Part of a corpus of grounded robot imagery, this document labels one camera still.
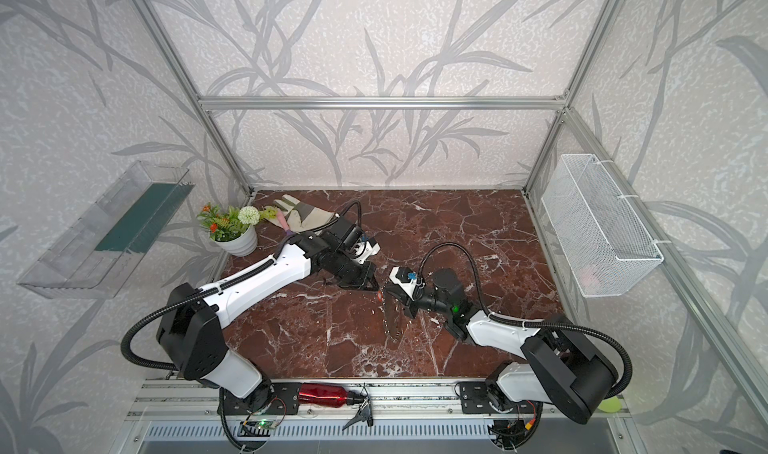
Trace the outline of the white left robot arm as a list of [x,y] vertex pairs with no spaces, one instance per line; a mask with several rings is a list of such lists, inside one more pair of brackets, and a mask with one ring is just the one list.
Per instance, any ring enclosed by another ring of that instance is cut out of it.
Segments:
[[253,402],[268,394],[269,381],[228,347],[224,329],[257,303],[319,271],[329,273],[342,289],[378,290],[370,258],[379,251],[375,238],[340,216],[319,232],[290,234],[273,254],[232,276],[201,289],[177,286],[156,339],[184,379]]

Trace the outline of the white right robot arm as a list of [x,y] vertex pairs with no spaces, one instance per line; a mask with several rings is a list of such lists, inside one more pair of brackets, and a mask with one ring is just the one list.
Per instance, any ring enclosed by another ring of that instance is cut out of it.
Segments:
[[565,316],[552,316],[543,327],[535,321],[497,319],[468,300],[451,269],[438,271],[428,285],[415,271],[394,267],[384,291],[410,318],[421,310],[441,314],[444,329],[457,340],[524,360],[502,364],[485,380],[490,404],[500,412],[523,401],[548,403],[585,424],[619,381],[615,366]]

